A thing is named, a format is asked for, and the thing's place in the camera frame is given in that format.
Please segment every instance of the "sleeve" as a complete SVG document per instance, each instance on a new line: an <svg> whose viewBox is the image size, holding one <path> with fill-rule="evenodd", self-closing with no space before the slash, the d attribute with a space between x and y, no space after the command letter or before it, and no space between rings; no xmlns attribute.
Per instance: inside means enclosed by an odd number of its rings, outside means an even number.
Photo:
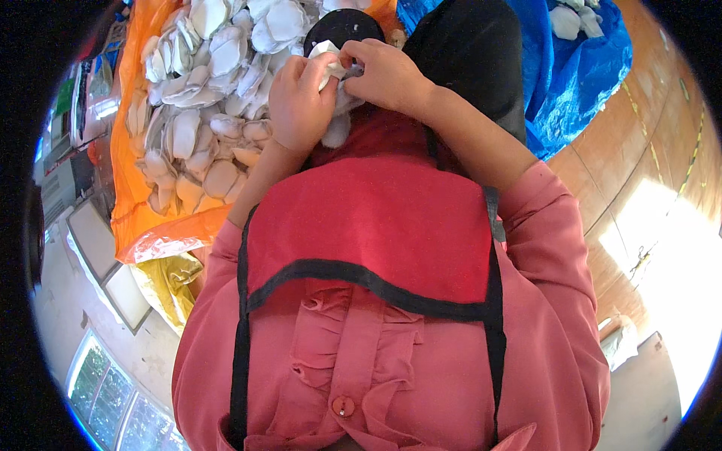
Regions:
<svg viewBox="0 0 722 451"><path fill-rule="evenodd" d="M204 304L206 299L215 297L222 286L235 279L238 271L238 250L242 240L243 230L226 219L208 255L206 283L194 308Z"/></svg>
<svg viewBox="0 0 722 451"><path fill-rule="evenodd" d="M593 442L609 401L609 367L599 346L596 296L579 203L543 162L501 195L507 254L542 292L572 346L593 417Z"/></svg>
<svg viewBox="0 0 722 451"><path fill-rule="evenodd" d="M226 402L214 402L217 401L214 399L207 400L203 408L189 406L192 406L196 398L200 396L199 393L205 393L196 387L199 380L204 381L205 387L212 381L208 379L208 374L214 374L217 377L222 374L213 367L213 365L218 365L220 360L206 358L207 353L212 350L211 352L215 356L232 356L235 342L225 338L233 336L238 322L238 298L231 299L218 294L223 286L235 280L242 236L243 231L228 220L221 226L206 262L208 271L206 283L191 310L175 354L171 379L173 412L178 430L186 436L189 443L198 440L199 437L205 437L205 432L197 434L197 431L194 430L193 433L190 433L186 429L189 424L199 424L199 418L208 417L201 415L200 411L209 411L217 406L227 408ZM213 384L210 386L217 388L218 381L214 381ZM179 390L183 391L182 398L179 396Z"/></svg>

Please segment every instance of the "red apron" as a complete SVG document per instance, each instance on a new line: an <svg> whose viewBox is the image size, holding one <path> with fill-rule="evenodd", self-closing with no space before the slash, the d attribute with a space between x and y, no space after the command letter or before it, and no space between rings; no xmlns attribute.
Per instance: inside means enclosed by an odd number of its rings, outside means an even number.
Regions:
<svg viewBox="0 0 722 451"><path fill-rule="evenodd" d="M388 129L388 117L384 123ZM397 125L394 136L399 136ZM378 130L379 124L368 121L368 126ZM276 288L304 278L356 284L407 312L482 321L497 442L506 337L492 239L493 192L437 170L425 155L392 151L371 157L378 147L361 129L355 129L347 146L361 149L365 158L344 158L328 163L323 172L313 168L277 183L243 229L228 437L236 449L243 448L246 437L249 315ZM381 139L387 149L410 144L399 146L383 134Z"/></svg>

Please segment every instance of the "window frame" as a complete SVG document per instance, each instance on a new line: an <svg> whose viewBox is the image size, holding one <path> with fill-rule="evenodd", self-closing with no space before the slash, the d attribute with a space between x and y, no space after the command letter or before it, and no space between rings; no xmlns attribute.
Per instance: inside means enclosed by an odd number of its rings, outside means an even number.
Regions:
<svg viewBox="0 0 722 451"><path fill-rule="evenodd" d="M91 340L95 340L95 342L98 344L98 346L108 355L109 360L111 361L111 366L115 365L118 371L120 371L123 376L126 377L131 383L132 391L130 394L129 402L127 405L123 408L123 413L120 416L120 421L118 424L116 424L116 429L113 435L113 446L109 447L105 443L102 443L100 440L97 439L94 433L94 429L88 424L88 421L86 421L85 418L83 418L78 412L77 408L73 404L73 401L71 400L71 390L74 390L75 383L77 381L78 374L80 373L80 367L85 362L85 359L87 358L88 352L90 351L90 346L88 346L88 343ZM87 431L87 434L89 438L93 441L93 443L96 445L96 447L100 448L104 451L118 451L120 449L120 446L123 443L123 433L126 430L126 427L128 426L128 422L130 419L130 413L133 409L133 406L138 401L138 398L140 395L142 395L144 398L146 398L152 405L155 407L159 412L165 414L170 418L170 420L173 423L173 427L177 429L177 425L175 424L175 417L173 415L173 412L170 411L170 409L165 406L163 403L159 402L158 399L151 394L151 392L148 391L139 381L137 381L135 378L133 378L119 363L118 359L113 355L113 353L110 351L110 349L103 343L103 341L100 339L99 335L95 330L93 330L92 327L88 327L87 331L85 333L85 336L80 341L80 344L78 345L78 349L75 351L75 355L73 356L73 359L70 363L70 368L68 369L68 374L65 379L65 385L64 385L64 395L66 397L66 401L68 403L68 407L70 407L73 411L73 414L76 416L77 421L80 422L80 424L85 428ZM95 394L95 399L93 400L93 405L95 404L95 401L97 400L97 397L100 395L100 391L98 391Z"/></svg>

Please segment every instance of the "yellow plastic bag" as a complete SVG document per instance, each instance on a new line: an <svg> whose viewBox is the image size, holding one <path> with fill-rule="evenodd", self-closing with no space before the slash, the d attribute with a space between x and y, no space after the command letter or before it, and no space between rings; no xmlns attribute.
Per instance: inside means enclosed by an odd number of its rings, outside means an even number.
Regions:
<svg viewBox="0 0 722 451"><path fill-rule="evenodd" d="M203 271L189 253L130 265L133 278L148 303L181 336L195 299L188 288Z"/></svg>
<svg viewBox="0 0 722 451"><path fill-rule="evenodd" d="M140 53L148 38L160 35L163 22L182 4L175 0L136 1L118 67L121 104L110 137L116 207L110 228L116 237L116 259L123 263L139 263L211 245L230 210L226 205L196 214L160 216L148 206L151 190L134 166L136 158L125 122L134 89L147 86ZM387 36L391 30L401 28L396 0L373 0L366 12L379 21Z"/></svg>

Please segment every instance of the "wooden floor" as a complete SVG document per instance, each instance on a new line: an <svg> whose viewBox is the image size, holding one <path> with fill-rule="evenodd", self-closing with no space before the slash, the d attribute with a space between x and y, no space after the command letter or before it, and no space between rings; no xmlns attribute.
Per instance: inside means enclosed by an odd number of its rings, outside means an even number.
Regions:
<svg viewBox="0 0 722 451"><path fill-rule="evenodd" d="M639 273L655 263L654 253L649 258L645 254L656 242L654 235L662 232L654 226L640 231L639 219L625 219L631 217L625 207L639 209L640 193L664 193L662 185L670 196L648 204L646 214L656 214L657 224L664 226L669 199L680 192L690 169L704 113L697 159L678 203L688 202L710 228L719 230L722 153L700 89L671 36L638 0L615 3L632 39L632 71L606 109L549 166L580 201L599 301L597 319L601 322L616 311L630 316L641 342L657 326L638 289ZM689 237L690 246L695 238ZM637 266L637 280L631 281ZM669 283L689 281L672 278Z"/></svg>

